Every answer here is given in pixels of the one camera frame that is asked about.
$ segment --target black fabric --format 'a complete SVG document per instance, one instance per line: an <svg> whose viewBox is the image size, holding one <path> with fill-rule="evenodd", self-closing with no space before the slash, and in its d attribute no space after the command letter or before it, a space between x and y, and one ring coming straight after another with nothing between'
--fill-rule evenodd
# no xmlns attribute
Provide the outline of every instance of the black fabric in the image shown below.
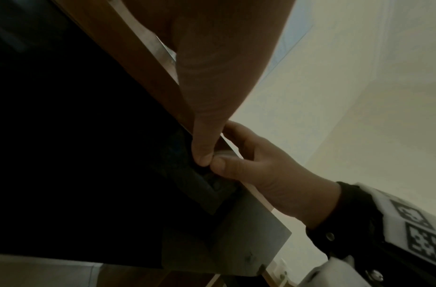
<svg viewBox="0 0 436 287"><path fill-rule="evenodd" d="M307 230L314 245L328 257L351 255L355 270L373 286L436 287L435 265L385 242L383 214L372 196L356 185L338 183L342 192L335 210L316 229ZM381 284L367 276L371 270L383 274Z"/></svg>

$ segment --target person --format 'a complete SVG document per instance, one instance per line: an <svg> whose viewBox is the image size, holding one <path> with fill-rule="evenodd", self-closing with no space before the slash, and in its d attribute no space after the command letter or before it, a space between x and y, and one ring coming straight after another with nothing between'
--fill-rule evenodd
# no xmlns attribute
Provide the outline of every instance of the person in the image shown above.
<svg viewBox="0 0 436 287"><path fill-rule="evenodd" d="M363 184L324 179L228 121L262 75L294 0L123 2L177 53L180 90L195 113L195 162L256 186L330 258L301 286L436 286L436 217ZM243 159L214 156L221 132Z"/></svg>

